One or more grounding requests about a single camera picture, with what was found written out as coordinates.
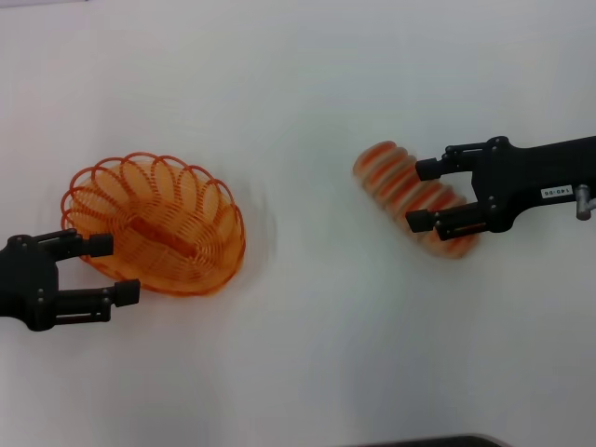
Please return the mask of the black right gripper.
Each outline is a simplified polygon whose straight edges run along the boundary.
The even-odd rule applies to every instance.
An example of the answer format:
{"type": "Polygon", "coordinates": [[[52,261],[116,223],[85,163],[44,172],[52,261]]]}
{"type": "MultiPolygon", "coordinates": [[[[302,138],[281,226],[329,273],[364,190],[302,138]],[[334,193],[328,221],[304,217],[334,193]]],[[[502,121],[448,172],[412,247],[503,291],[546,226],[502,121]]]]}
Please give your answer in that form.
{"type": "Polygon", "coordinates": [[[531,208],[576,200],[575,189],[595,194],[593,137],[519,148],[506,137],[452,144],[440,158],[418,160],[421,181],[469,172],[477,202],[405,214],[413,233],[435,230],[442,241],[483,232],[506,232],[531,208]]]}

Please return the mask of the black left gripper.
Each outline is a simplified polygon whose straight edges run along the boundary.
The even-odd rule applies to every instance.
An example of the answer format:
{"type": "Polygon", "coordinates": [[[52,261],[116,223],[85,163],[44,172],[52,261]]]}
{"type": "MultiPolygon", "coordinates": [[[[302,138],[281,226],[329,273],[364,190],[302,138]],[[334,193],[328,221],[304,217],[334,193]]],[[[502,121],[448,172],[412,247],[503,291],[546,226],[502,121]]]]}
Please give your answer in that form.
{"type": "Polygon", "coordinates": [[[56,325],[107,322],[112,307],[140,301],[138,279],[97,289],[58,289],[57,261],[114,253],[111,234],[83,237],[76,229],[36,237],[16,235],[1,249],[1,317],[23,322],[33,332],[56,325]]]}

